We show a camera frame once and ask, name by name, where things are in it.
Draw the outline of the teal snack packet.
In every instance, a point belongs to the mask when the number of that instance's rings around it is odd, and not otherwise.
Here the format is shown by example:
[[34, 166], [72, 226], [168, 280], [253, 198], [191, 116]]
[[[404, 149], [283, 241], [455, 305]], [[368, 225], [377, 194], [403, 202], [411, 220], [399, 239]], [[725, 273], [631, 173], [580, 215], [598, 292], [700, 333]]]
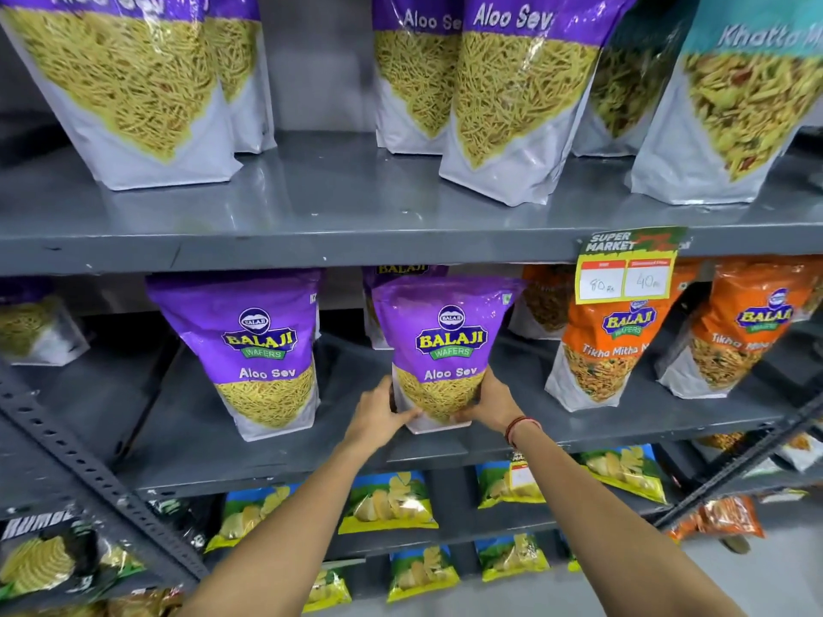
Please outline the teal snack packet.
[[700, 0], [626, 185], [751, 203], [822, 93], [823, 0]]
[[576, 157], [638, 154], [700, 0], [637, 0], [607, 41], [575, 134]]

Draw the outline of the person's right forearm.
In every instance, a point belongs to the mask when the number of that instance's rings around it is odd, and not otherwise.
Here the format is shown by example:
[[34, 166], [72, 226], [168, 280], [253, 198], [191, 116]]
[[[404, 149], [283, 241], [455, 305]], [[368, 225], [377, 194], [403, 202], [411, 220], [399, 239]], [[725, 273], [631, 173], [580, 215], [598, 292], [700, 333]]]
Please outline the person's right forearm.
[[565, 534], [607, 617], [746, 617], [668, 536], [655, 529], [531, 419], [512, 444]]

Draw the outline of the black chip packet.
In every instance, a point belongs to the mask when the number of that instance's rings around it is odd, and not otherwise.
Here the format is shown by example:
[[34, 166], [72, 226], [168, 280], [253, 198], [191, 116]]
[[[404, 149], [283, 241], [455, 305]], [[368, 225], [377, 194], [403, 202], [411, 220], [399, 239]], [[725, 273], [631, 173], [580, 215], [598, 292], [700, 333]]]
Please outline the black chip packet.
[[198, 554], [218, 532], [222, 497], [207, 495], [177, 497], [148, 502], [157, 517], [170, 527]]
[[0, 524], [0, 603], [42, 591], [105, 590], [145, 571], [129, 551], [68, 509]]

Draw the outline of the grey metal shelf rack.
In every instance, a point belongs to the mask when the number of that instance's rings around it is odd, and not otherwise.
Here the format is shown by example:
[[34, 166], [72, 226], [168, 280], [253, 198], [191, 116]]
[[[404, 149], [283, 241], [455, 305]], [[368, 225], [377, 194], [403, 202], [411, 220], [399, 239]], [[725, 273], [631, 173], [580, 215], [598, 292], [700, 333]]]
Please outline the grey metal shelf rack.
[[[819, 156], [788, 154], [748, 206], [672, 207], [624, 187], [617, 162], [567, 162], [546, 206], [509, 208], [438, 176], [433, 158], [379, 150], [373, 128], [370, 0], [260, 0], [269, 80], [276, 110], [276, 148], [245, 155], [228, 183], [112, 192], [99, 184], [70, 143], [46, 151], [33, 125], [34, 82], [0, 27], [0, 102], [26, 112], [0, 113], [0, 127], [26, 126], [32, 156], [0, 159], [0, 276], [57, 276], [69, 304], [88, 311], [91, 349], [65, 367], [11, 367], [0, 360], [0, 521], [66, 507], [86, 513], [110, 539], [130, 543], [154, 570], [107, 588], [189, 589], [209, 573], [144, 500], [216, 494], [260, 485], [288, 472], [307, 474], [331, 452], [356, 396], [390, 373], [389, 355], [357, 344], [362, 333], [360, 266], [376, 262], [454, 263], [458, 270], [505, 274], [509, 262], [573, 261], [597, 232], [683, 225], [685, 253], [823, 252], [823, 193], [808, 182]], [[133, 279], [146, 300], [149, 273], [256, 267], [329, 267], [318, 299], [323, 405], [303, 435], [244, 443], [193, 355], [159, 315], [137, 314], [115, 279]], [[556, 348], [521, 341], [503, 329], [492, 352], [497, 376], [524, 411], [569, 452], [620, 443], [680, 443], [711, 431], [769, 428], [797, 414], [823, 386], [823, 339], [817, 321], [795, 326], [725, 399], [684, 401], [656, 382], [653, 363], [684, 319], [676, 309], [634, 372], [617, 407], [570, 414], [542, 391]], [[505, 442], [475, 425], [426, 437], [399, 434], [373, 457], [369, 471], [421, 462], [440, 470], [473, 465], [504, 452]], [[774, 505], [786, 532], [803, 539], [768, 553], [733, 556], [708, 539], [686, 552], [756, 617], [823, 617], [795, 605], [823, 594], [823, 495]], [[372, 602], [387, 566], [356, 564], [351, 614], [388, 609]], [[479, 582], [460, 568], [452, 591], [401, 602], [390, 614], [419, 617], [574, 617], [600, 615], [581, 573], [551, 571]]]

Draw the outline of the small orange snack packet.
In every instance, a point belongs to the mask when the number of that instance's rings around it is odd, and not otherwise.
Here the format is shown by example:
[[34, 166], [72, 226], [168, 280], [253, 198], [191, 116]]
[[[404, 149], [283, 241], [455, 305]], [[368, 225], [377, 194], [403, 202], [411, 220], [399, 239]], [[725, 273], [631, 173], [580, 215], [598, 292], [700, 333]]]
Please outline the small orange snack packet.
[[710, 500], [667, 531], [676, 543], [699, 533], [710, 536], [766, 537], [757, 517], [755, 503], [749, 495]]

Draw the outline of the white yellow snack packet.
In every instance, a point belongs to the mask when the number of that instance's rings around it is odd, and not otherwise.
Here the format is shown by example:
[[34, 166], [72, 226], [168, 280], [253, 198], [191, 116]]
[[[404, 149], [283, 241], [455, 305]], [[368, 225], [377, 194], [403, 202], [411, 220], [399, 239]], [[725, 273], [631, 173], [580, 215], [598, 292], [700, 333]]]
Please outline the white yellow snack packet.
[[803, 474], [823, 460], [823, 442], [811, 434], [799, 434], [780, 446], [775, 456]]

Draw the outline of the person's left forearm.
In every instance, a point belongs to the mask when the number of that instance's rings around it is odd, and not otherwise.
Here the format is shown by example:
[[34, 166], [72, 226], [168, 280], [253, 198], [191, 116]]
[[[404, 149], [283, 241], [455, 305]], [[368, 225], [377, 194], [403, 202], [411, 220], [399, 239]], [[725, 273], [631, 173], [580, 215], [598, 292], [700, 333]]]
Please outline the person's left forearm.
[[346, 435], [333, 454], [198, 586], [179, 617], [299, 617], [353, 480], [390, 436]]

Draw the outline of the person's right hand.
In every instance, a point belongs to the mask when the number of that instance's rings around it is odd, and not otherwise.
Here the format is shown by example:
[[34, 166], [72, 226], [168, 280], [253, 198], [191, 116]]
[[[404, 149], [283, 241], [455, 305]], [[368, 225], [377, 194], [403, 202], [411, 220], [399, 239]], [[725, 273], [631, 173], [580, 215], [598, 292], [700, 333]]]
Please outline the person's right hand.
[[479, 394], [479, 400], [474, 404], [482, 407], [482, 421], [474, 421], [481, 422], [510, 442], [512, 426], [524, 421], [526, 416], [514, 401], [509, 387], [497, 378], [491, 367], [484, 373]]

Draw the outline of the person's left hand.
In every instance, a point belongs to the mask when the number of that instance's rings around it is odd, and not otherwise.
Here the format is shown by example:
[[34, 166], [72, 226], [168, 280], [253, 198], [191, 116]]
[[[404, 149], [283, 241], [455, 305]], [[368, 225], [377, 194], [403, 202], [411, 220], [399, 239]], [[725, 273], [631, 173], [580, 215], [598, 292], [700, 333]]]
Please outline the person's left hand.
[[393, 379], [384, 376], [370, 391], [364, 392], [355, 407], [343, 442], [365, 456], [375, 453], [396, 434], [391, 431]]

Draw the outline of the yellow shelf price tag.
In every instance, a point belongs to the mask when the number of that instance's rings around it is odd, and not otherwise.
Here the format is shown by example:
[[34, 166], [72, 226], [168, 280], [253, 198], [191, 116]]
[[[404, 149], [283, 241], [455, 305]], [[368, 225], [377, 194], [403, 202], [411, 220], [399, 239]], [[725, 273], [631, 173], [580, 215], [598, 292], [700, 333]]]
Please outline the yellow shelf price tag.
[[663, 300], [673, 290], [684, 226], [598, 232], [585, 238], [576, 261], [577, 305]]

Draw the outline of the purple snack packet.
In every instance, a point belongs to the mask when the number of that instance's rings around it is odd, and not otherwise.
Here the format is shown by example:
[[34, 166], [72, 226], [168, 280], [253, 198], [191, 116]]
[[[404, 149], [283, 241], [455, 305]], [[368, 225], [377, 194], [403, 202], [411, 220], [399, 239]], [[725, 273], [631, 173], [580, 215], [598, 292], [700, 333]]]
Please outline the purple snack packet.
[[464, 4], [372, 0], [379, 148], [392, 154], [443, 154]]
[[402, 276], [372, 290], [393, 350], [397, 412], [421, 414], [414, 435], [468, 426], [453, 415], [479, 399], [491, 349], [506, 313], [526, 287], [504, 276]]
[[508, 207], [546, 205], [636, 1], [465, 0], [439, 176]]
[[320, 404], [314, 343], [324, 272], [149, 275], [149, 298], [198, 357], [246, 442], [311, 428]]
[[11, 365], [62, 367], [89, 349], [51, 278], [0, 277], [0, 358]]
[[391, 350], [375, 311], [373, 290], [404, 276], [447, 276], [446, 265], [381, 265], [362, 267], [362, 288], [365, 300], [364, 327], [374, 350]]
[[0, 25], [109, 190], [241, 169], [207, 45], [208, 0], [0, 0]]
[[258, 0], [207, 0], [205, 36], [229, 109], [234, 151], [276, 147]]

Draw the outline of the grey slotted metal rack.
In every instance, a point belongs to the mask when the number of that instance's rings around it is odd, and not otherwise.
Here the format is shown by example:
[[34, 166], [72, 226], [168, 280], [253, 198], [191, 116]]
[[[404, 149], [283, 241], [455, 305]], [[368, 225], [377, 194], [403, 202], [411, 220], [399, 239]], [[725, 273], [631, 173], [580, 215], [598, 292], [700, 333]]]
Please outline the grey slotted metal rack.
[[740, 479], [790, 439], [807, 431], [821, 415], [823, 386], [818, 386], [797, 414], [769, 428], [748, 432], [729, 451], [708, 464], [694, 465], [695, 454], [687, 452], [680, 443], [662, 445], [664, 461], [669, 462], [673, 477], [680, 481], [682, 497], [671, 509], [660, 514], [653, 526], [661, 531], [669, 530], [708, 500], [724, 497], [728, 484]]

